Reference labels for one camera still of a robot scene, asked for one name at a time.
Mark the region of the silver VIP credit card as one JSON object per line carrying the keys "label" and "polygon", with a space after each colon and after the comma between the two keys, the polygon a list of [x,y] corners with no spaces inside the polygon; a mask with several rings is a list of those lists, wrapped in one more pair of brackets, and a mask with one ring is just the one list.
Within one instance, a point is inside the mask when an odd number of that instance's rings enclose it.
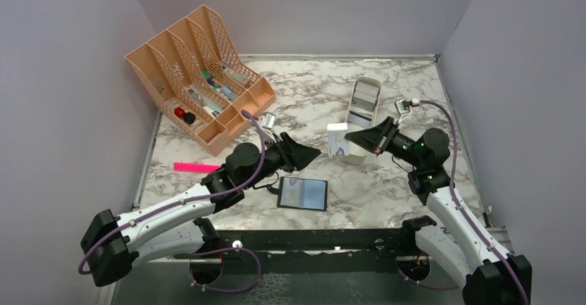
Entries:
{"label": "silver VIP credit card", "polygon": [[302,201],[303,181],[298,178],[284,178],[281,186],[280,204],[288,207],[300,207]]}

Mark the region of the black leather card holder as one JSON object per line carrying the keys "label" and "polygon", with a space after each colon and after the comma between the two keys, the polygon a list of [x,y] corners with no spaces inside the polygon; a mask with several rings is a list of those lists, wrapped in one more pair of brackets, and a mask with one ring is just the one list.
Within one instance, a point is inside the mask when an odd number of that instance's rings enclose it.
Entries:
{"label": "black leather card holder", "polygon": [[309,179],[309,178],[298,178],[303,181],[302,190],[302,201],[300,207],[288,207],[280,204],[281,199],[281,186],[284,178],[295,178],[295,177],[282,177],[278,186],[278,198],[276,205],[281,208],[298,209],[298,210],[314,210],[314,211],[326,211],[328,208],[328,188],[329,184],[324,180]]}

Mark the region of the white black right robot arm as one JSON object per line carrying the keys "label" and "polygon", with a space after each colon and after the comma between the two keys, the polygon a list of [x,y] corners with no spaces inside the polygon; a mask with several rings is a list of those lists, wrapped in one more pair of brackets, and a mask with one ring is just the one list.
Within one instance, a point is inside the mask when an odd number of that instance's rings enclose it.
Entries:
{"label": "white black right robot arm", "polygon": [[404,221],[399,247],[414,255],[430,255],[453,279],[465,304],[529,304],[532,267],[514,255],[473,216],[444,168],[451,155],[447,133],[430,128],[413,140],[399,132],[391,117],[345,138],[379,155],[388,152],[413,167],[410,190],[441,221],[443,231],[428,218]]}

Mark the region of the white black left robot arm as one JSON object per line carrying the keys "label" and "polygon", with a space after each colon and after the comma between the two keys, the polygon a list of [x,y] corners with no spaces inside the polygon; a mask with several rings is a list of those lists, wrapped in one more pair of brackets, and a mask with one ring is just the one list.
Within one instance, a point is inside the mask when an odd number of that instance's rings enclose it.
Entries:
{"label": "white black left robot arm", "polygon": [[243,200],[244,191],[264,178],[278,170],[301,171],[320,155],[319,149],[297,143],[285,132],[260,147],[240,143],[219,169],[179,195],[139,211],[98,212],[80,241],[84,257],[78,272],[90,275],[97,287],[112,284],[139,261],[170,255],[169,245],[152,242],[156,237],[225,210]]}

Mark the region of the cream oblong plastic tray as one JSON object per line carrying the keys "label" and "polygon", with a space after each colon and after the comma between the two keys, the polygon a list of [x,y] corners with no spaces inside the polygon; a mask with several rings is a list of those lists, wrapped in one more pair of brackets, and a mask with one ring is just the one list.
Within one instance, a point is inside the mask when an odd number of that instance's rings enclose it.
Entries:
{"label": "cream oblong plastic tray", "polygon": [[[348,131],[360,131],[375,125],[381,82],[370,77],[358,77],[352,88],[352,94],[345,116]],[[356,144],[348,143],[348,155],[339,156],[341,162],[351,165],[364,163],[368,152]]]}

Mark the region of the grey device in organizer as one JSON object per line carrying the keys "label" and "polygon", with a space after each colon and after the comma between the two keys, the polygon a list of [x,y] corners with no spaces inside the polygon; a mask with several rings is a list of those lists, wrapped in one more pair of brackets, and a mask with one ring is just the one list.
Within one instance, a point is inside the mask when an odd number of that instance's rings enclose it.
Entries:
{"label": "grey device in organizer", "polygon": [[250,78],[246,75],[243,75],[242,73],[239,73],[237,71],[235,71],[232,67],[224,64],[224,63],[220,63],[224,72],[230,77],[232,78],[234,81],[238,82],[239,84],[241,84],[243,87],[245,87],[246,89],[249,88],[250,85]]}

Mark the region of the teal pens in organizer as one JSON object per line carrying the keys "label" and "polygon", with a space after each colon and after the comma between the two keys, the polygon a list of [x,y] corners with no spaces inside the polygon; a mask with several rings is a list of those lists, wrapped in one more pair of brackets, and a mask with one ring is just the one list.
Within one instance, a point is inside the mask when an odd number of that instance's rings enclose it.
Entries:
{"label": "teal pens in organizer", "polygon": [[238,96],[235,93],[233,93],[230,88],[228,88],[227,86],[223,86],[222,84],[219,84],[217,81],[215,81],[211,73],[203,71],[202,75],[206,79],[208,85],[210,85],[210,87],[217,93],[224,95],[231,101],[235,101],[238,98]]}

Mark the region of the pink rectangular bar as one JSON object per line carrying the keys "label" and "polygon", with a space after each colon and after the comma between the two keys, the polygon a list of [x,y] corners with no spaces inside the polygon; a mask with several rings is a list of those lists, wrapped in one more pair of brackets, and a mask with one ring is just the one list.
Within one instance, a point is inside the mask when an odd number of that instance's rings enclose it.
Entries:
{"label": "pink rectangular bar", "polygon": [[175,162],[173,164],[173,169],[177,172],[189,172],[189,173],[199,173],[199,174],[212,173],[219,168],[220,168],[220,165],[209,165],[209,164],[200,164],[200,163]]}

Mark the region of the black round item in organizer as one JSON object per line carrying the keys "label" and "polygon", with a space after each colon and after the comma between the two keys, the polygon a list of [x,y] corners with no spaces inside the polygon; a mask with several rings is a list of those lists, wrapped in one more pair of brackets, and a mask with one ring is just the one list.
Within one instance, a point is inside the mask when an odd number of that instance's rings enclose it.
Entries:
{"label": "black round item in organizer", "polygon": [[191,125],[196,121],[196,115],[191,112],[186,112],[182,115],[182,119],[186,124]]}

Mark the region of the red round item in organizer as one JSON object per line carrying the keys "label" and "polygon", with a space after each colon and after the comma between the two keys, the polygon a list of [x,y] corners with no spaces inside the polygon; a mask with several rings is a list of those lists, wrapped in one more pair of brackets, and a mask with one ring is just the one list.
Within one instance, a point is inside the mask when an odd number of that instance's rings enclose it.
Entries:
{"label": "red round item in organizer", "polygon": [[173,110],[173,113],[178,117],[178,118],[183,118],[184,114],[185,114],[185,110],[182,107],[176,107]]}

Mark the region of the peach plastic file organizer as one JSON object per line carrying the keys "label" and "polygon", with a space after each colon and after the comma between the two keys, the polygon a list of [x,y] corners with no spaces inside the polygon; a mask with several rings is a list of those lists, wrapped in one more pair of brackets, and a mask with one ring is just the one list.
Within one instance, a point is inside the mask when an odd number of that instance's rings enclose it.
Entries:
{"label": "peach plastic file organizer", "polygon": [[[208,6],[158,33],[125,60],[161,113],[213,156],[249,126],[243,110],[259,116],[276,100],[267,79],[240,59],[221,16]],[[220,63],[248,76],[249,88],[230,78]],[[203,71],[238,98],[231,101],[213,90]],[[173,113],[176,107],[195,114],[196,121],[186,124]]]}

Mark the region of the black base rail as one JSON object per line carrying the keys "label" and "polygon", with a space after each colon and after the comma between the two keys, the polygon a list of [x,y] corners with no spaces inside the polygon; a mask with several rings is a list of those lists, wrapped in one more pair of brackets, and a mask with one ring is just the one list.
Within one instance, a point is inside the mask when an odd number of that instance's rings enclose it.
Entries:
{"label": "black base rail", "polygon": [[330,272],[396,272],[425,270],[429,257],[406,241],[399,228],[338,230],[221,230],[219,240],[205,251],[216,255],[173,256],[197,270],[225,274],[304,274]]}

